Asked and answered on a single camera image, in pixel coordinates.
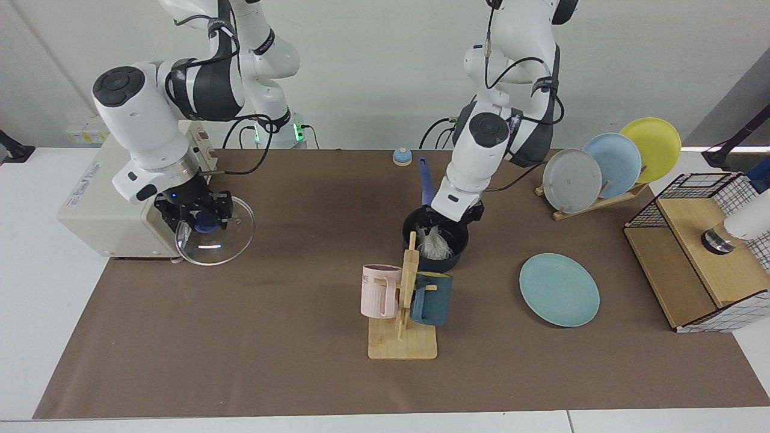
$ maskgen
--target brown table mat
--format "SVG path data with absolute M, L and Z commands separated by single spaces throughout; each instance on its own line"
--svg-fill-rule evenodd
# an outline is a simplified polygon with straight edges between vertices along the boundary
M 426 153 L 434 182 L 450 153 Z M 258 154 L 220 152 L 221 167 Z M 677 335 L 621 228 L 651 198 L 556 222 L 541 170 L 487 194 L 454 276 L 433 361 L 370 361 L 361 266 L 400 264 L 420 203 L 416 164 L 380 151 L 275 151 L 225 176 L 256 212 L 225 265 L 111 260 L 35 418 L 342 415 L 768 405 L 730 334 Z M 493 185 L 522 169 L 505 164 Z M 526 306 L 526 259 L 562 253 L 594 276 L 601 309 L 558 329 Z

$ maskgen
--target yellow plate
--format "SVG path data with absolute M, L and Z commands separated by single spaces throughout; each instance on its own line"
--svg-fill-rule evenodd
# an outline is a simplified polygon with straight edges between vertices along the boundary
M 646 166 L 639 183 L 650 183 L 667 175 L 679 161 L 681 138 L 672 124 L 657 117 L 644 117 L 626 125 L 621 134 L 631 139 Z

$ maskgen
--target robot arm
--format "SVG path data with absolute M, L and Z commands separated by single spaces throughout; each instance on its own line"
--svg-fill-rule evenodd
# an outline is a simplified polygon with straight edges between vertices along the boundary
M 552 23 L 566 22 L 577 0 L 496 0 L 491 45 L 473 47 L 465 57 L 477 99 L 457 121 L 452 161 L 431 204 L 453 221 L 481 200 L 502 161 L 541 163 L 551 147 L 557 101 L 559 48 Z M 526 109 L 512 106 L 511 84 L 531 86 Z
M 123 66 L 96 80 L 96 108 L 131 155 L 113 184 L 132 203 L 161 193 L 191 226 L 200 216 L 210 225 L 214 216 L 226 228 L 229 192 L 209 190 L 178 120 L 233 120 L 246 94 L 257 112 L 273 120 L 259 123 L 269 130 L 264 136 L 272 133 L 276 146 L 295 145 L 293 128 L 283 128 L 293 113 L 268 78 L 294 75 L 299 56 L 267 25 L 259 0 L 161 0 L 161 6 L 177 25 L 205 28 L 213 54 L 206 60 Z

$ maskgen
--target wooden mug holder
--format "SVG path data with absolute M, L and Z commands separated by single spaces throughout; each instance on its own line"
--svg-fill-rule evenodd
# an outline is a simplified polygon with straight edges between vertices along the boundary
M 410 319 L 412 296 L 417 280 L 420 252 L 416 249 L 417 233 L 412 232 L 409 249 L 403 252 L 398 313 L 392 319 L 369 319 L 369 358 L 390 360 L 435 359 L 438 356 L 436 327 L 418 324 Z M 426 290 L 436 290 L 428 286 Z
M 641 172 L 639 173 L 639 175 L 644 173 L 646 169 L 647 169 L 647 166 L 643 166 L 641 168 Z M 610 185 L 609 182 L 606 182 L 604 185 L 602 185 L 601 191 L 599 193 L 600 194 L 603 193 L 604 190 L 606 190 L 609 185 Z M 602 199 L 602 198 L 596 199 L 596 201 L 594 201 L 594 204 L 592 204 L 591 207 L 589 207 L 588 209 L 582 212 L 566 213 L 564 212 L 564 210 L 559 209 L 553 213 L 552 217 L 556 221 L 566 220 L 567 218 L 575 217 L 577 215 L 582 215 L 583 213 L 588 213 L 593 210 L 601 209 L 603 207 L 613 206 L 618 203 L 623 203 L 624 201 L 633 200 L 636 197 L 638 197 L 639 194 L 641 194 L 641 192 L 644 191 L 644 188 L 646 188 L 648 185 L 649 183 L 636 183 L 628 192 L 621 194 L 620 196 L 613 197 L 611 199 Z M 537 194 L 538 196 L 545 195 L 544 186 L 540 185 L 537 188 L 535 188 L 534 193 Z

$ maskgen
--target dish rack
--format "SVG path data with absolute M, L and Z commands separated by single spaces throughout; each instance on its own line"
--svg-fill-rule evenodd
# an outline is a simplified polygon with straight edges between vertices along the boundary
M 624 228 L 671 327 L 732 332 L 770 314 L 770 233 L 732 253 L 700 236 L 758 193 L 740 173 L 684 174 Z

